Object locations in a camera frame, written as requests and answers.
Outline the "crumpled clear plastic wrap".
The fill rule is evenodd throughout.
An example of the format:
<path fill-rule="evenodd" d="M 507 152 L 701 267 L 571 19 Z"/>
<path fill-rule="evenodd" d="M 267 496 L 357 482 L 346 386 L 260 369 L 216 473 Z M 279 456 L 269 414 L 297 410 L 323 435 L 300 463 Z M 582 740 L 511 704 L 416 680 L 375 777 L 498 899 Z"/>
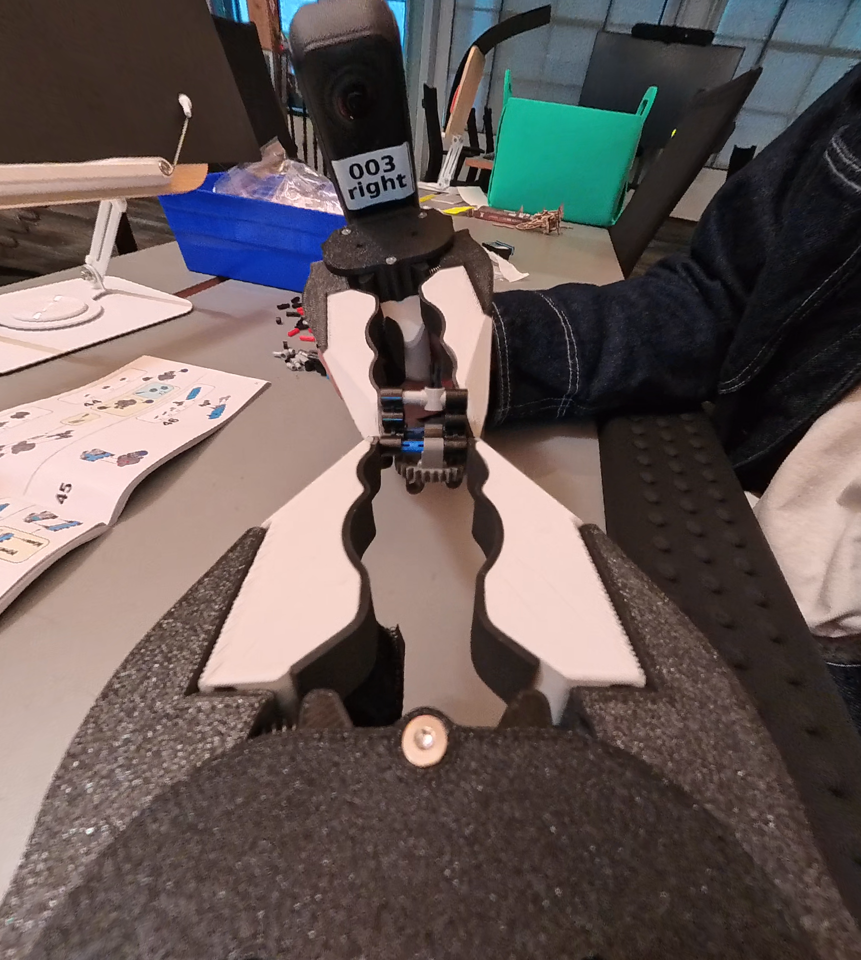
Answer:
<path fill-rule="evenodd" d="M 219 174 L 211 190 L 303 210 L 342 214 L 332 182 L 299 159 L 289 158 L 276 139 L 262 148 L 259 161 Z"/>

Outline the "person's right forearm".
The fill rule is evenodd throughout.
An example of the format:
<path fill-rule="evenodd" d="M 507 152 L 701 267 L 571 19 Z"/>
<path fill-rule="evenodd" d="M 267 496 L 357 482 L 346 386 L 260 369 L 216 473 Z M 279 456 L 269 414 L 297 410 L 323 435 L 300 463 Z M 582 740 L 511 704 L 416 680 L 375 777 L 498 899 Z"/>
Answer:
<path fill-rule="evenodd" d="M 495 294 L 486 426 L 715 399 L 764 278 L 695 249 L 605 286 Z"/>

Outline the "pile of small pins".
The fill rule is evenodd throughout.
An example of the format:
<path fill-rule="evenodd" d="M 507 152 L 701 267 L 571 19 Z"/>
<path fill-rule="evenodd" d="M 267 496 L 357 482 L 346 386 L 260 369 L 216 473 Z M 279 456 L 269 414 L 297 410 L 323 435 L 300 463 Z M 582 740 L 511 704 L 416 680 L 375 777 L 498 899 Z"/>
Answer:
<path fill-rule="evenodd" d="M 305 317 L 302 295 L 293 294 L 290 299 L 277 304 L 274 322 L 283 334 L 281 348 L 274 352 L 274 357 L 292 372 L 327 378 L 327 369 L 317 349 L 317 339 Z"/>

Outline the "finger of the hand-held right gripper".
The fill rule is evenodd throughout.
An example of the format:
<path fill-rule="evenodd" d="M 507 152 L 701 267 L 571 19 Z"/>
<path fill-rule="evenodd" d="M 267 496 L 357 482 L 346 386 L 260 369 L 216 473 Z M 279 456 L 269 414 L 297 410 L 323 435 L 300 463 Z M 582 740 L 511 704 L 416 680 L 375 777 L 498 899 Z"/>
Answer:
<path fill-rule="evenodd" d="M 328 294 L 326 307 L 327 341 L 321 343 L 321 358 L 329 379 L 361 436 L 379 437 L 379 388 L 372 378 L 376 352 L 367 336 L 379 302 L 374 294 L 347 290 Z"/>
<path fill-rule="evenodd" d="M 493 319 L 463 266 L 437 270 L 421 286 L 424 325 L 444 383 L 467 394 L 472 435 L 482 435 L 491 371 Z"/>

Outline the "black connector cluster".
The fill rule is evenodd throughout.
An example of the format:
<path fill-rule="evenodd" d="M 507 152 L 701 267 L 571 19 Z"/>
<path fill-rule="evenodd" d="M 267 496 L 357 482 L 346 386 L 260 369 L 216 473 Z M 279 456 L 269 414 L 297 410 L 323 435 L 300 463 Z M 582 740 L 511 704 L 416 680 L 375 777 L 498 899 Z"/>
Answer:
<path fill-rule="evenodd" d="M 470 428 L 467 418 L 467 390 L 449 388 L 444 409 L 428 412 L 405 406 L 400 389 L 384 389 L 379 393 L 379 446 L 384 453 L 401 453 L 405 431 L 424 427 L 424 453 L 430 460 L 440 454 L 443 462 L 456 461 L 469 446 Z"/>

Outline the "black panel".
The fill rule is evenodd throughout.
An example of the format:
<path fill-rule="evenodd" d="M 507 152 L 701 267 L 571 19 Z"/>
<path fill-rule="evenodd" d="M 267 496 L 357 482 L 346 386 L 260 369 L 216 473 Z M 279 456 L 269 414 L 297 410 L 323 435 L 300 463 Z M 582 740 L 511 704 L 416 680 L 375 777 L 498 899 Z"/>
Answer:
<path fill-rule="evenodd" d="M 761 69 L 738 77 L 743 47 L 695 45 L 600 31 L 579 98 L 623 111 L 646 90 L 656 97 L 643 124 L 633 193 L 609 229 L 626 278 L 704 164 L 725 146 Z"/>

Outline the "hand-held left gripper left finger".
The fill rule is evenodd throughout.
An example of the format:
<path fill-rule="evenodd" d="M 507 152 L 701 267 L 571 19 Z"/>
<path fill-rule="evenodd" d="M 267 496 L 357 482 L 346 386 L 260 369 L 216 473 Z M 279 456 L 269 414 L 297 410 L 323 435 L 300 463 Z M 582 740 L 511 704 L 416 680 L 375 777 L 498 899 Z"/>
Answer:
<path fill-rule="evenodd" d="M 363 556 L 381 486 L 363 440 L 277 510 L 199 678 L 202 690 L 354 690 L 375 666 Z"/>

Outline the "dark denim jacket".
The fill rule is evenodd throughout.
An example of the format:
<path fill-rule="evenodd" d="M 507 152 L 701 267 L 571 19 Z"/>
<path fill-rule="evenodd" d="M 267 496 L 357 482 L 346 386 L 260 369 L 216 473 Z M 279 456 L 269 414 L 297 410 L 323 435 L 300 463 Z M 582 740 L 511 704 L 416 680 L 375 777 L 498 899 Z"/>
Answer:
<path fill-rule="evenodd" d="M 861 383 L 861 63 L 723 189 L 692 259 L 715 254 L 702 333 L 737 475 L 762 491 Z"/>

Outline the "grey desk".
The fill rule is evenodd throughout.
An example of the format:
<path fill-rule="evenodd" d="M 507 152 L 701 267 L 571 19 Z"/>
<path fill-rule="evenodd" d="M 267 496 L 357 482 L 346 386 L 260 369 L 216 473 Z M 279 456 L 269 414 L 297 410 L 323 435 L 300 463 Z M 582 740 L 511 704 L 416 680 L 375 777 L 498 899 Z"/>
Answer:
<path fill-rule="evenodd" d="M 559 236 L 468 222 L 477 239 L 515 248 L 521 289 L 622 278 L 609 235 L 585 225 Z M 211 287 L 175 243 L 111 261 L 112 275 L 160 291 L 190 290 L 184 318 L 0 377 L 0 411 L 102 379 L 144 354 L 270 386 L 228 426 L 158 468 L 109 533 L 40 575 L 0 617 L 0 901 L 65 750 L 122 660 L 247 528 L 272 515 L 360 439 L 332 384 L 288 370 L 272 353 L 285 293 L 238 281 Z M 495 431 L 488 442 L 583 522 L 603 524 L 592 424 Z M 391 471 L 374 501 L 364 560 L 379 622 L 405 640 L 404 707 L 431 706 L 459 724 L 494 726 L 504 705 L 469 650 L 474 581 L 483 561 L 467 489 L 411 496 Z"/>

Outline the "blue plastic bin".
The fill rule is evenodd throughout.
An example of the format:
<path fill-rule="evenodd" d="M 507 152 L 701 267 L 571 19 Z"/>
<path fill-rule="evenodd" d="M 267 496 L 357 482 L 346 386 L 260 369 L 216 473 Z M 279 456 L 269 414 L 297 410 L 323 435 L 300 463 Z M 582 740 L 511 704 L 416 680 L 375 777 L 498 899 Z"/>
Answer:
<path fill-rule="evenodd" d="M 219 177 L 159 197 L 187 270 L 301 293 L 344 216 L 215 193 Z"/>

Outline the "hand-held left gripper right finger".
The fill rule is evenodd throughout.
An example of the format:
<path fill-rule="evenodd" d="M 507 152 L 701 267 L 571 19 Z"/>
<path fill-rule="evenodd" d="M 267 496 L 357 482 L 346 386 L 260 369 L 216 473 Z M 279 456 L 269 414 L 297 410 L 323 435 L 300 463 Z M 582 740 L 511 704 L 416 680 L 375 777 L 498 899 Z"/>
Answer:
<path fill-rule="evenodd" d="M 642 688 L 645 672 L 580 519 L 482 440 L 469 452 L 467 481 L 484 554 L 472 663 L 486 686 Z"/>

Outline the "white shirt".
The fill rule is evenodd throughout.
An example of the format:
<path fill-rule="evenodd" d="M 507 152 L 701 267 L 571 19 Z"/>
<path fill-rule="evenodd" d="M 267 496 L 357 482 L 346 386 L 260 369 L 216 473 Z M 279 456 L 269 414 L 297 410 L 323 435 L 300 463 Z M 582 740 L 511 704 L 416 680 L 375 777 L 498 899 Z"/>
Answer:
<path fill-rule="evenodd" d="M 861 383 L 808 428 L 754 512 L 808 628 L 861 634 Z"/>

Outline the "dark board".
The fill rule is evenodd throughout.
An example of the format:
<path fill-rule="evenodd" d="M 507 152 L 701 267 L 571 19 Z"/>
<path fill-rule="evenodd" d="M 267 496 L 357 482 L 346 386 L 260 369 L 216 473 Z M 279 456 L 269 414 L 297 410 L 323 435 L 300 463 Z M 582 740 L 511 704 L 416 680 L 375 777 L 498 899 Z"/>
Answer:
<path fill-rule="evenodd" d="M 204 1 L 0 1 L 0 164 L 260 157 Z"/>

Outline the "instruction booklet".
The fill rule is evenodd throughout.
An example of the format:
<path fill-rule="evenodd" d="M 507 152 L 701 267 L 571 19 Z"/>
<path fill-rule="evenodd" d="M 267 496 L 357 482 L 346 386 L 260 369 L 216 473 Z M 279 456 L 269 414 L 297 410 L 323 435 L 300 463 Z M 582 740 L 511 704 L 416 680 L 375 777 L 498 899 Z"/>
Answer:
<path fill-rule="evenodd" d="M 133 490 L 268 387 L 151 356 L 0 412 L 0 614 L 46 568 L 113 525 Z"/>

